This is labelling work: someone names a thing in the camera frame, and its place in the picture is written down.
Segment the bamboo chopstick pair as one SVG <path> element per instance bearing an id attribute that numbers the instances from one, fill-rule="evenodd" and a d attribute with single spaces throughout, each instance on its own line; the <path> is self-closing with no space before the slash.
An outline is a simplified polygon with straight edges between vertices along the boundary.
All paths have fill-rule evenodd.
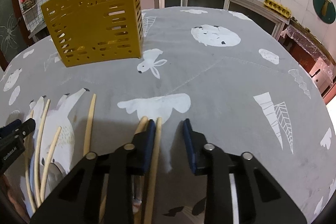
<path id="1" fill-rule="evenodd" d="M 159 159 L 159 149 L 160 149 L 160 142 L 161 142 L 161 133 L 162 133 L 162 118 L 159 117 L 157 119 L 157 123 L 156 123 L 153 153 L 152 153 L 150 172 L 149 172 L 149 178 L 148 178 L 145 212 L 144 212 L 144 216 L 143 216 L 143 223 L 144 224 L 151 224 L 152 223 L 152 218 L 153 218 L 153 207 L 154 207 L 154 198 L 155 198 L 155 184 L 156 184 L 157 170 L 158 170 L 158 159 Z"/>
<path id="2" fill-rule="evenodd" d="M 147 124 L 148 118 L 147 116 L 144 116 L 141 118 L 141 120 L 138 123 L 138 126 L 134 132 L 134 134 L 137 134 L 139 132 L 142 132 L 145 128 L 146 128 L 146 124 Z M 104 214 L 105 214 L 105 206 L 106 206 L 106 193 L 104 193 L 103 195 L 103 199 L 100 205 L 100 212 L 99 212 L 99 223 L 101 223 L 101 221 L 104 218 Z"/>

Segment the green frog handle fork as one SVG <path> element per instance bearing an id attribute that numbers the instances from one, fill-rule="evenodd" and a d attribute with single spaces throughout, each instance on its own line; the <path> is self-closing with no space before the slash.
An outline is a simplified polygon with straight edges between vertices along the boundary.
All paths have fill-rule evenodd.
<path id="1" fill-rule="evenodd" d="M 132 176 L 131 177 L 131 189 L 132 189 L 132 210 L 133 214 L 139 212 L 142 205 L 142 194 L 143 194 L 143 178 L 142 176 Z"/>

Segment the kitchen counter with cabinets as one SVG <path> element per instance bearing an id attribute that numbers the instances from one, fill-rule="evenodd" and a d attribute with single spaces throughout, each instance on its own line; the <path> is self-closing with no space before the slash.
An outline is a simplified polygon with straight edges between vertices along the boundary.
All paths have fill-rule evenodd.
<path id="1" fill-rule="evenodd" d="M 141 0 L 141 7 L 144 10 L 175 6 L 206 7 L 240 12 L 252 19 L 276 40 L 290 23 L 290 19 L 285 18 L 259 0 Z"/>

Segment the dark wooden glass door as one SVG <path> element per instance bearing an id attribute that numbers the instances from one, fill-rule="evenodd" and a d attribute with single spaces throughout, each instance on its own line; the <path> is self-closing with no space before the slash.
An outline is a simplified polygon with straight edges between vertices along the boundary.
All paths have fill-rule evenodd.
<path id="1" fill-rule="evenodd" d="M 1 0 L 1 69 L 6 70 L 11 60 L 33 45 L 19 0 Z"/>

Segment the grey polar bear tablecloth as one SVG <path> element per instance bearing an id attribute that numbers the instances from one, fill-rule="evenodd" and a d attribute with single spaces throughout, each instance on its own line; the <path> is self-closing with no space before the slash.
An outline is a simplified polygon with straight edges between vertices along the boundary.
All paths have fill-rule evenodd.
<path id="1" fill-rule="evenodd" d="M 254 21 L 235 12 L 175 7 L 142 14 L 143 54 L 132 59 L 123 15 L 104 27 L 116 40 L 76 48 L 64 28 L 20 53 L 1 76 L 1 125 L 50 103 L 41 159 L 54 152 L 66 175 L 83 156 L 91 100 L 91 150 L 113 152 L 131 140 L 139 120 L 162 118 L 154 223 L 201 223 L 206 178 L 188 165 L 182 122 L 222 150 L 248 151 L 312 223 L 335 191 L 335 131 L 310 75 Z M 124 53 L 127 58 L 116 56 Z"/>

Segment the yellow perforated utensil holder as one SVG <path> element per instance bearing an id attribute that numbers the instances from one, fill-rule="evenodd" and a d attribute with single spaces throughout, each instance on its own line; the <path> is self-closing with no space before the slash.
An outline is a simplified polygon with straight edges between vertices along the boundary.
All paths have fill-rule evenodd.
<path id="1" fill-rule="evenodd" d="M 41 10 L 67 67 L 142 56 L 140 0 L 49 0 Z"/>

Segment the plastic covered side table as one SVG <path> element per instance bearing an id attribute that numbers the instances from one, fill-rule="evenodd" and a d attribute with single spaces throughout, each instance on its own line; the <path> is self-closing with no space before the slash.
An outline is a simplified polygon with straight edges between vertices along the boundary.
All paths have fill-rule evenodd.
<path id="1" fill-rule="evenodd" d="M 335 59 L 324 45 L 294 18 L 282 30 L 279 42 L 310 75 L 323 101 L 331 102 L 335 97 Z"/>

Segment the yellow egg tray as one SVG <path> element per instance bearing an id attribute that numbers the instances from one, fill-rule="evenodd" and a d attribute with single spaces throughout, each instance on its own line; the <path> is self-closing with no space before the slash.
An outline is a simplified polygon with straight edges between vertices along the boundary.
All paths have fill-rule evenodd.
<path id="1" fill-rule="evenodd" d="M 291 10 L 274 0 L 264 0 L 264 6 L 279 13 L 284 18 L 291 18 Z"/>

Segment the green round wall board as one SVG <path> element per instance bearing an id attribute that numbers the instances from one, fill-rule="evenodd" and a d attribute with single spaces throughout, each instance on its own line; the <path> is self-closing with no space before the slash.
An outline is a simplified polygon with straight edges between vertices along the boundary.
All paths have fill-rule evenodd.
<path id="1" fill-rule="evenodd" d="M 313 0 L 313 7 L 318 17 L 326 24 L 335 21 L 335 5 L 331 0 Z"/>

